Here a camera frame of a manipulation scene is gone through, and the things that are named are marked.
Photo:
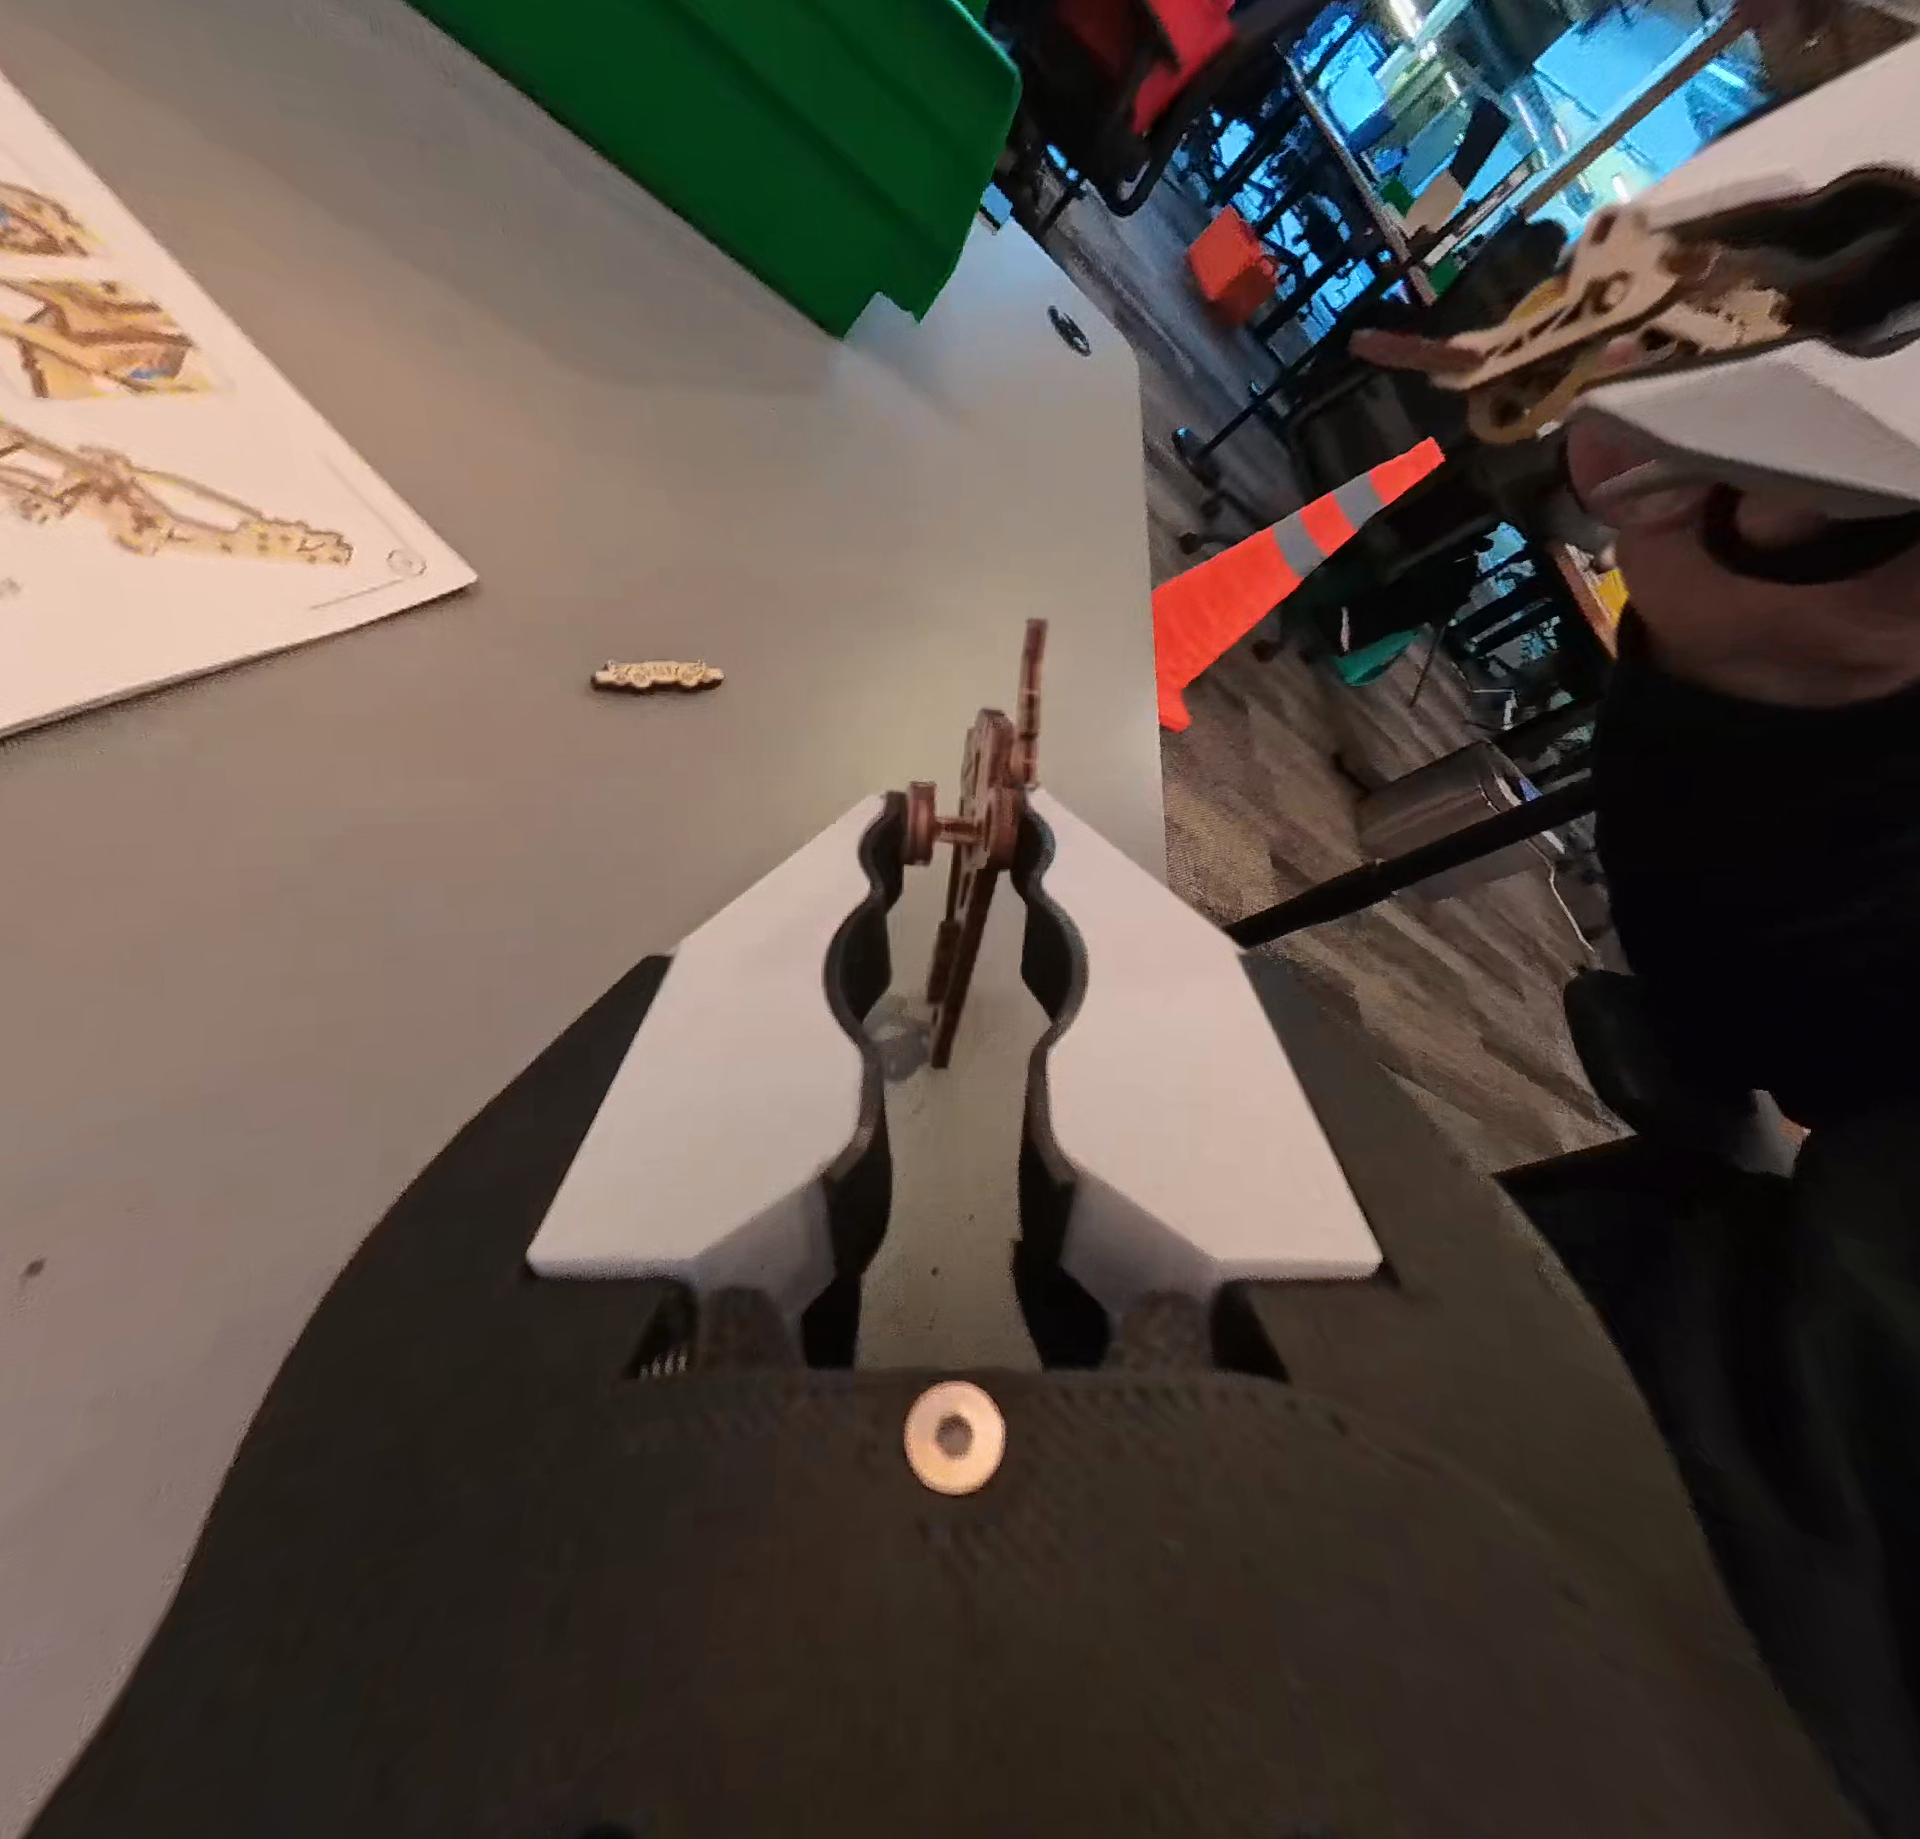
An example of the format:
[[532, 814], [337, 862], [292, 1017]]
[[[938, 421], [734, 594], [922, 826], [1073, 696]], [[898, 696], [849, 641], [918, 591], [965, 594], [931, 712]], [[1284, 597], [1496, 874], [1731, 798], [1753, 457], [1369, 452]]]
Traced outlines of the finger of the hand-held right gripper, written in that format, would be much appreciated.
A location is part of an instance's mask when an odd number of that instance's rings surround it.
[[1680, 243], [1915, 243], [1916, 41], [1740, 123], [1632, 202]]
[[1916, 507], [1916, 325], [1655, 358], [1616, 337], [1584, 365], [1581, 430], [1628, 454], [1589, 497], [1616, 521], [1728, 487], [1828, 521]]

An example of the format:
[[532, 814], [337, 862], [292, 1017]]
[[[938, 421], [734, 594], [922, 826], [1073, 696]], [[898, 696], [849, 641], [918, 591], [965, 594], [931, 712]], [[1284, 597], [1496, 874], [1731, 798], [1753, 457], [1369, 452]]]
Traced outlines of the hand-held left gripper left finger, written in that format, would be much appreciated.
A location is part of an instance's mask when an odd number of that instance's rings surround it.
[[870, 1011], [894, 980], [901, 795], [862, 798], [680, 943], [535, 1230], [532, 1276], [766, 1298], [852, 1367], [894, 1168]]

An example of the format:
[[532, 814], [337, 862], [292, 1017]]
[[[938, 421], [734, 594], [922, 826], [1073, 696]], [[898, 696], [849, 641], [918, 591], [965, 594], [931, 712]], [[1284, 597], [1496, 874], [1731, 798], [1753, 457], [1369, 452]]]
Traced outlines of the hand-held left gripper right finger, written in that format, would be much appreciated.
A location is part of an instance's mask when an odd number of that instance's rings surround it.
[[1106, 1360], [1163, 1298], [1215, 1331], [1255, 1286], [1380, 1279], [1377, 1230], [1245, 951], [1046, 793], [1010, 884], [1045, 1013], [1010, 1254], [1039, 1358]]

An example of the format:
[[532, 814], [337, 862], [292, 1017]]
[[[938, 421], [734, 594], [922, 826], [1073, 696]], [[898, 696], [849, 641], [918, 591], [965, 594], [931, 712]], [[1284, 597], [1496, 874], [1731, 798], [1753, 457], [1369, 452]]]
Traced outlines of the wooden model frame part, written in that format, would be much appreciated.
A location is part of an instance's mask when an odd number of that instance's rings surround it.
[[1427, 337], [1360, 328], [1351, 356], [1408, 371], [1465, 403], [1486, 446], [1565, 424], [1572, 403], [1632, 371], [1723, 358], [1788, 337], [1782, 268], [1750, 247], [1683, 240], [1643, 213], [1599, 213], [1565, 264], [1498, 324]]

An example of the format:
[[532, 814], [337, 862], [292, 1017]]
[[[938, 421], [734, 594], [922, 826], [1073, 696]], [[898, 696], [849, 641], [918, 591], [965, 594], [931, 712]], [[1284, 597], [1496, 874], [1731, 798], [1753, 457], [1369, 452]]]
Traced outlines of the wooden model lever assembly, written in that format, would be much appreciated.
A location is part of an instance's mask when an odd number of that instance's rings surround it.
[[947, 1067], [971, 969], [1003, 874], [1010, 869], [1039, 783], [1046, 623], [1028, 618], [1021, 642], [1013, 712], [982, 709], [964, 739], [953, 806], [931, 780], [906, 789], [904, 862], [928, 868], [947, 848], [947, 889], [925, 975], [928, 1065]]

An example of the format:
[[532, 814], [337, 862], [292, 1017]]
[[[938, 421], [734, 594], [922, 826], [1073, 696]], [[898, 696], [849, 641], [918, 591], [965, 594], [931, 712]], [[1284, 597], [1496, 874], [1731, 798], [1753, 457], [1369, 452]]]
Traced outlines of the person's right forearm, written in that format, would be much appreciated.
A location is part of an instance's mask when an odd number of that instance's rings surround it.
[[1596, 853], [1677, 1049], [1809, 1131], [1916, 1104], [1916, 685], [1740, 699], [1676, 675], [1631, 614]]

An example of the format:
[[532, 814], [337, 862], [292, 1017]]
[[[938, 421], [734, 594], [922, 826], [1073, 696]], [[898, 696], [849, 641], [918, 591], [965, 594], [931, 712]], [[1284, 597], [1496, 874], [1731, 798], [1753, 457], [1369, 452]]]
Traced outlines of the person's right hand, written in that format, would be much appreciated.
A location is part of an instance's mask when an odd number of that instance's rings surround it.
[[1632, 482], [1649, 454], [1599, 419], [1572, 421], [1565, 457], [1581, 506], [1616, 531], [1628, 611], [1668, 675], [1780, 709], [1916, 685], [1915, 551], [1849, 581], [1737, 576], [1703, 542], [1712, 487]]

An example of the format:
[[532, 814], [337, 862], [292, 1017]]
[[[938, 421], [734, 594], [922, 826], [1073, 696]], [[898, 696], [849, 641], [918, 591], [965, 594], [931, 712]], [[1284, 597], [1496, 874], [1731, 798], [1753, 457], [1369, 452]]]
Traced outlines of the black floor stand pole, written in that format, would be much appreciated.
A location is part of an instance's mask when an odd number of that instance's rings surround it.
[[1502, 811], [1496, 820], [1475, 823], [1441, 841], [1415, 845], [1386, 862], [1366, 862], [1329, 881], [1318, 881], [1284, 904], [1245, 916], [1223, 928], [1240, 951], [1288, 940], [1318, 925], [1372, 908], [1400, 892], [1453, 877], [1478, 862], [1505, 856], [1528, 841], [1537, 841], [1562, 826], [1584, 820], [1596, 805], [1596, 775], [1578, 775], [1543, 795]]

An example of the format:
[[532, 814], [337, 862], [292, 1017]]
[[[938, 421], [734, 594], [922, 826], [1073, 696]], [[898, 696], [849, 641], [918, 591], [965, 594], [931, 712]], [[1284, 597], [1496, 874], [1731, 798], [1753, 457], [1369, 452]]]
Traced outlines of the grey metal waste bin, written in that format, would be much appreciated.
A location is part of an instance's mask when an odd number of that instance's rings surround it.
[[[1427, 842], [1498, 820], [1537, 795], [1537, 786], [1502, 748], [1475, 742], [1365, 795], [1356, 806], [1359, 853], [1369, 862], [1403, 857]], [[1432, 907], [1513, 877], [1546, 874], [1562, 862], [1565, 848], [1562, 835], [1537, 835], [1415, 881], [1405, 889], [1405, 901]]]

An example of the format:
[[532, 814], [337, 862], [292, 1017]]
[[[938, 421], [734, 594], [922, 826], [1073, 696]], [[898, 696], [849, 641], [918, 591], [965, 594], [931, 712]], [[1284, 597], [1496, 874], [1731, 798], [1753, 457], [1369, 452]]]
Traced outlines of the black seat cushion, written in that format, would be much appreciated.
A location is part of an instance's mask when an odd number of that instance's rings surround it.
[[1575, 971], [1565, 986], [1565, 1017], [1599, 1107], [1631, 1134], [1719, 1156], [1737, 1156], [1759, 1140], [1755, 1092], [1676, 1028], [1635, 975]]

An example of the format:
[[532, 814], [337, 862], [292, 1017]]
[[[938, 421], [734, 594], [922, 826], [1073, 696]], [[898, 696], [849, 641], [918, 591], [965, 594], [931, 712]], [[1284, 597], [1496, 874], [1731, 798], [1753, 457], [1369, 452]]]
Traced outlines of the orange red plastic piece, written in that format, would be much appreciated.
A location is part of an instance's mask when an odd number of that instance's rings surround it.
[[1188, 687], [1386, 507], [1435, 475], [1445, 460], [1441, 443], [1424, 436], [1278, 524], [1163, 581], [1151, 591], [1157, 723], [1173, 732], [1188, 730]]

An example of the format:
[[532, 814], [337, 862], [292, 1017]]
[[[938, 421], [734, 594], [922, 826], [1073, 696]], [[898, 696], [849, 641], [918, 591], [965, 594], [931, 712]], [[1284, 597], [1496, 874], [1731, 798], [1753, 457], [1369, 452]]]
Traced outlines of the orange crate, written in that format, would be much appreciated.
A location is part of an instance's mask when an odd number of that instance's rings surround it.
[[1227, 325], [1255, 319], [1281, 289], [1278, 256], [1236, 205], [1212, 216], [1185, 261], [1203, 306]]

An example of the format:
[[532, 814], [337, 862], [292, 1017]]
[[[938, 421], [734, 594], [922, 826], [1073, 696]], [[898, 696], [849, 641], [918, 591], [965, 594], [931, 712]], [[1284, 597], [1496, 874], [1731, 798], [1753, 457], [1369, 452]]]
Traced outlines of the black chair with red jacket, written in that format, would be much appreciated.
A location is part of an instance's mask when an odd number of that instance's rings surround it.
[[1270, 89], [1285, 57], [1351, 0], [1033, 0], [1010, 20], [1021, 159], [1064, 165], [1051, 229], [1088, 198], [1137, 216], [1223, 102]]

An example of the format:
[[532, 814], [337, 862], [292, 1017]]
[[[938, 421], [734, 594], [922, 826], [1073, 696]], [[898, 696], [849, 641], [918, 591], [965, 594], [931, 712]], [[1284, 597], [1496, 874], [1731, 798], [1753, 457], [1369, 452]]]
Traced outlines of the open instruction booklet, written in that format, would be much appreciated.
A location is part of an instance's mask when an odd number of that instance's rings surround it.
[[4, 81], [4, 736], [472, 584]]

